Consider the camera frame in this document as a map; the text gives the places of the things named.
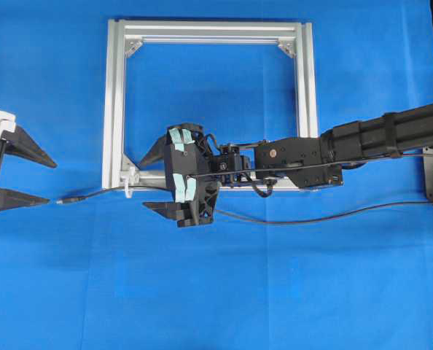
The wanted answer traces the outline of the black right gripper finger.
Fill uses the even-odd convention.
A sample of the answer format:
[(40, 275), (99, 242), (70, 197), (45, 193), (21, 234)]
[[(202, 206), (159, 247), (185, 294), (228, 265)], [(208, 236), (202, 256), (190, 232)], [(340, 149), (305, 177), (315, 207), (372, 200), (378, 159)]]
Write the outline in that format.
[(143, 205), (166, 219), (189, 219), (189, 205), (175, 202), (143, 202)]
[(165, 168), (169, 167), (170, 144), (166, 135), (161, 136), (139, 162), (139, 168), (145, 169), (152, 164), (163, 162)]

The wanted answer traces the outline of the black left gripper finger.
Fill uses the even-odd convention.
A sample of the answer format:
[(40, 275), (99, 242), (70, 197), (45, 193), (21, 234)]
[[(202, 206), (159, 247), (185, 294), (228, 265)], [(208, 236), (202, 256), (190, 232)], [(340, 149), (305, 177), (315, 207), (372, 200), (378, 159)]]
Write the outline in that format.
[(20, 126), (16, 125), (13, 132), (3, 131), (1, 138), (7, 143), (5, 153), (56, 168), (56, 162), (31, 138)]
[(49, 199), (29, 195), (15, 190), (0, 188), (0, 211), (45, 205)]

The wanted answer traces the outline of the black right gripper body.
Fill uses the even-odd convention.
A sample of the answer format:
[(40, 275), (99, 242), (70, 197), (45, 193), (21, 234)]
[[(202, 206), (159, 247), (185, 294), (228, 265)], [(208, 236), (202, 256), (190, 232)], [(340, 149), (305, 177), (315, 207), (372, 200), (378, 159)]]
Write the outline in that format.
[(197, 179), (198, 183), (196, 197), (195, 200), (186, 202), (186, 204), (189, 205), (191, 217), (189, 219), (173, 220), (177, 222), (177, 226), (180, 228), (211, 224), (213, 222), (214, 206), (219, 192), (219, 183), (210, 176), (199, 176), (211, 172), (210, 160), (214, 156), (214, 152), (208, 143), (207, 135), (204, 134), (203, 128), (200, 125), (185, 123), (169, 128), (176, 126), (191, 131), (192, 138), (195, 140), (200, 154), (198, 156), (198, 172), (192, 175), (193, 178)]

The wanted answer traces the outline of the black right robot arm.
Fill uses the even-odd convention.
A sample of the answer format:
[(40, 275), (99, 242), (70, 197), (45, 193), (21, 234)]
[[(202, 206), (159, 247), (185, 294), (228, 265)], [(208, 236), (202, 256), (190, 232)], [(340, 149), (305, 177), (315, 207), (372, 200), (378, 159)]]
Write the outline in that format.
[(345, 169), (430, 146), (433, 104), (339, 125), (319, 137), (249, 144), (217, 144), (202, 126), (183, 123), (168, 127), (140, 162), (142, 167), (164, 162), (172, 199), (144, 206), (180, 228), (209, 225), (222, 186), (250, 186), (263, 198), (283, 177), (300, 189), (339, 186)]

